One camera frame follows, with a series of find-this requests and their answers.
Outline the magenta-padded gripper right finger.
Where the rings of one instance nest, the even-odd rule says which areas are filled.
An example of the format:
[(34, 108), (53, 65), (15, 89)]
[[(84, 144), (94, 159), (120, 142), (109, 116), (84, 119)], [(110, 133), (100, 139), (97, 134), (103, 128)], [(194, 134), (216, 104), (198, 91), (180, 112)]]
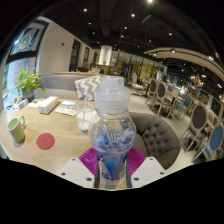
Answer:
[(126, 183), (128, 188), (140, 188), (166, 175), (155, 157), (146, 157), (131, 148), (127, 154)]

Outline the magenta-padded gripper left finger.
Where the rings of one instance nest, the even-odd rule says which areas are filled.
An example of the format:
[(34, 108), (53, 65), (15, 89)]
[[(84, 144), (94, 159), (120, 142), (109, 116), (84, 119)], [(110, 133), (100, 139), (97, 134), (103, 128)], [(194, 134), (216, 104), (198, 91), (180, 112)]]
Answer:
[(98, 188), (100, 175), (96, 151), (90, 148), (80, 157), (70, 158), (59, 176), (84, 188)]

